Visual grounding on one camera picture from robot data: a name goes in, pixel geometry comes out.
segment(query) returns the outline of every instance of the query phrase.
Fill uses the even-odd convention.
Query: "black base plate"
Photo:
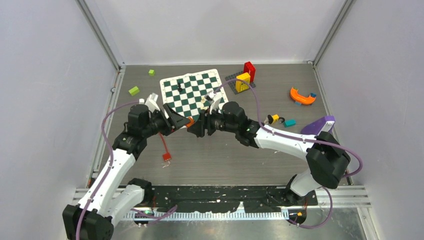
[[[234,212],[243,202],[246,213],[280,212],[279,206],[291,206],[282,196],[284,186],[153,186],[154,202],[149,207],[157,207],[166,212],[178,205],[177,212],[206,213]],[[307,200],[308,206],[318,205],[315,191],[310,192],[303,200],[295,204],[303,208]]]
[[[231,74],[231,75],[229,75],[229,76],[226,76],[226,77],[225,77],[225,81],[228,81],[228,80],[231,80],[231,79],[235,79],[238,75],[240,75],[240,74],[242,74],[242,73],[243,73],[243,71],[239,71],[239,72],[236,72],[236,73]],[[234,94],[241,94],[242,92],[244,92],[244,91],[238,92],[238,91],[236,90],[236,82],[235,82],[235,81],[228,83],[228,85],[229,85],[229,87],[231,88],[231,90],[232,90],[232,92],[233,92]],[[251,83],[250,83],[250,86],[251,86],[252,88],[256,88],[256,84],[255,84],[255,82],[251,82]]]

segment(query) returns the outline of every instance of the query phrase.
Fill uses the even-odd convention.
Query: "lime green block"
[[[134,96],[134,95],[136,95],[140,92],[140,89],[137,86],[135,86],[135,87],[131,88],[128,92],[129,92],[129,94],[131,94],[131,96]]]

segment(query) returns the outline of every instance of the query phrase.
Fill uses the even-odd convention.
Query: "chessboard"
[[[221,84],[220,75],[216,69],[165,78],[160,80],[162,101],[181,116],[192,117],[194,121],[197,121],[200,108],[210,105],[208,101],[202,101],[202,97],[216,90]],[[228,103],[224,88],[219,91],[222,99],[218,110]]]

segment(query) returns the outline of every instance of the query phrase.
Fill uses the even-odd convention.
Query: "gray floor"
[[[308,209],[305,225],[317,225],[328,209]],[[285,220],[159,222],[138,228],[121,221],[114,240],[363,240],[366,239],[356,208],[335,208],[329,221],[317,229],[302,229]]]
[[[295,119],[296,126],[286,130],[299,133],[307,124],[326,115],[314,72],[309,64],[264,64],[255,65],[255,88],[260,99],[261,118],[278,114],[286,119]],[[148,75],[154,69],[156,75]],[[243,65],[170,65],[128,66],[122,82],[117,106],[146,98],[150,93],[161,95],[159,80],[169,77],[217,69],[222,81],[226,76],[243,70]],[[138,86],[140,93],[131,96],[128,90]],[[311,106],[298,106],[289,97],[291,87],[299,93],[317,94]],[[226,86],[229,101],[236,101],[251,119],[256,117],[255,99],[251,92],[234,95]],[[114,114],[109,132],[113,141],[123,130],[129,107]],[[284,129],[282,125],[273,125]],[[185,129],[166,137],[172,155],[171,164],[163,167],[165,153],[159,136],[147,140],[147,147],[122,183],[132,178],[144,178],[154,185],[285,185],[294,174],[307,168],[306,162],[270,149],[256,149],[241,145],[233,134],[216,132],[212,136],[196,138]],[[103,156],[102,166],[108,154]]]

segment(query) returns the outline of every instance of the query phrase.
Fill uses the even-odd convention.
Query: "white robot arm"
[[[220,93],[208,93],[205,98],[211,103],[207,109],[202,109],[199,119],[187,128],[189,133],[204,137],[205,131],[212,135],[216,130],[231,132],[243,145],[254,148],[273,149],[296,156],[308,163],[309,168],[303,173],[294,175],[284,189],[285,204],[294,205],[301,201],[309,192],[324,186],[335,189],[350,162],[348,154],[335,147],[320,145],[305,140],[320,140],[339,144],[328,132],[319,135],[303,135],[278,130],[267,126],[261,128],[259,122],[248,119],[245,111],[236,102],[227,102],[218,111],[221,100]],[[81,240],[111,239],[114,227],[130,211],[140,203],[152,200],[154,193],[152,184],[143,179],[134,178],[125,190],[112,199],[124,175],[134,165],[141,152],[147,146],[147,138],[161,133],[164,136],[175,132],[190,123],[190,120],[180,116],[167,104],[163,110],[156,104],[158,96],[152,93],[147,99],[140,100],[131,107],[128,122],[124,131],[115,139],[112,146],[113,159],[109,157],[98,180],[77,205],[67,205],[62,216],[68,239],[75,239],[77,223],[83,211],[83,206],[90,204],[83,216],[80,230]],[[97,187],[96,195],[92,192]]]

